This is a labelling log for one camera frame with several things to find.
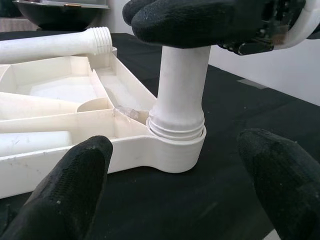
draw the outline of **plastic pipe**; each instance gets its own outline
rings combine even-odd
[[[68,131],[1,133],[0,157],[71,145],[72,138]]]
[[[169,140],[189,141],[202,135],[202,96],[207,75],[210,46],[180,49],[162,48],[160,81],[148,127]]]
[[[94,27],[83,32],[1,41],[0,64],[111,52],[112,39],[109,29]]]

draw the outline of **black glove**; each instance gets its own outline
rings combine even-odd
[[[296,142],[261,129],[241,133],[238,147],[280,238],[320,239],[320,164]]]
[[[221,45],[240,55],[271,51],[305,0],[131,0],[124,21],[144,42],[176,48]]]
[[[104,136],[71,148],[39,183],[1,240],[83,240],[101,198],[113,152]]]

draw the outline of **white plastic tray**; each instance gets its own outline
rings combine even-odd
[[[108,137],[108,173],[139,166],[191,169],[205,136],[159,137],[148,128],[156,98],[113,53],[0,65],[0,198],[33,191],[74,145]]]

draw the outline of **black mechanical part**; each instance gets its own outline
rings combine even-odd
[[[270,52],[283,43],[286,33],[297,21],[305,0],[268,0],[261,16],[262,27],[248,41],[220,44],[223,49],[237,55]]]

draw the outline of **black table surface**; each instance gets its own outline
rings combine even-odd
[[[56,33],[0,33],[0,40]],[[112,40],[118,58],[157,95],[162,48],[129,34]],[[197,165],[181,174],[150,167],[110,174],[89,239],[261,240],[273,229],[239,158],[237,135],[266,129],[319,160],[320,107],[240,79],[208,66],[202,101],[207,135]],[[1,199],[0,224],[6,205],[18,210],[28,196]]]

